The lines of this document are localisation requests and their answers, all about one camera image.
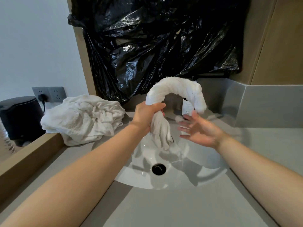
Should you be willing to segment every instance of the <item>gray countertop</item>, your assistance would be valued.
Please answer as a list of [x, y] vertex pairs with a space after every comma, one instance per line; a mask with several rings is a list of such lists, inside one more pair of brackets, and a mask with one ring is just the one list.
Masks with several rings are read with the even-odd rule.
[[[213, 122], [257, 152], [303, 173], [298, 160], [303, 156], [303, 129], [231, 128], [215, 117]], [[0, 207], [0, 223], [46, 180], [93, 146], [64, 147]], [[277, 225], [228, 170], [216, 180], [189, 189], [141, 189], [114, 181], [81, 226]]]

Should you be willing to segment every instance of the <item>person's left hand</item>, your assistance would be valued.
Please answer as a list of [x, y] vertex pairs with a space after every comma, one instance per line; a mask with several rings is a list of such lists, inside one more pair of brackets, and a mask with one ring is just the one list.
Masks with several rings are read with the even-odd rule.
[[147, 134], [150, 131], [150, 123], [152, 122], [152, 118], [157, 111], [165, 108], [165, 103], [155, 103], [152, 105], [146, 105], [145, 101], [139, 103], [136, 106], [136, 110], [134, 112], [134, 118], [132, 120], [132, 124], [142, 128], [144, 132]]

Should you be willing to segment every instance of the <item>black cable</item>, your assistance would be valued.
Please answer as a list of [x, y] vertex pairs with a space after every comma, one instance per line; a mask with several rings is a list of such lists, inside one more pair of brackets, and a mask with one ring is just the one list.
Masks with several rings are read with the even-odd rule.
[[47, 95], [44, 95], [44, 94], [38, 95], [38, 99], [43, 104], [43, 113], [44, 113], [45, 112], [45, 102], [47, 102]]

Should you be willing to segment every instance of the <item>outlet plate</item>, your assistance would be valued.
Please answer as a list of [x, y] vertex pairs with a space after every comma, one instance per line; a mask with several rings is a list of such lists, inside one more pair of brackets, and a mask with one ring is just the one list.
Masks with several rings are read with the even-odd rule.
[[37, 98], [37, 100], [39, 102], [41, 102], [41, 101], [38, 99], [38, 96], [41, 94], [44, 94], [47, 96], [47, 102], [51, 102], [51, 95], [49, 93], [48, 87], [32, 87], [32, 90], [35, 94], [35, 97]]
[[48, 91], [51, 96], [50, 102], [62, 103], [66, 98], [64, 87], [48, 87]]

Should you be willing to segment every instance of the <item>twisted white towel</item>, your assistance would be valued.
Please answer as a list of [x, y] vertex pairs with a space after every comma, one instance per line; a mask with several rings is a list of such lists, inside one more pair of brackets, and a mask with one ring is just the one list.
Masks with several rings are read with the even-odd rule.
[[[206, 110], [201, 85], [179, 77], [167, 77], [156, 83], [147, 93], [146, 104], [160, 103], [169, 93], [174, 93], [186, 98], [194, 105], [198, 113], [203, 113]], [[173, 142], [173, 139], [170, 133], [169, 123], [164, 118], [162, 112], [156, 112], [154, 114], [150, 127], [152, 139], [156, 146], [163, 147], [167, 150]]]
[[68, 97], [63, 103], [47, 110], [41, 125], [47, 133], [60, 133], [67, 146], [96, 141], [113, 136], [122, 125], [125, 110], [117, 101], [98, 96]]

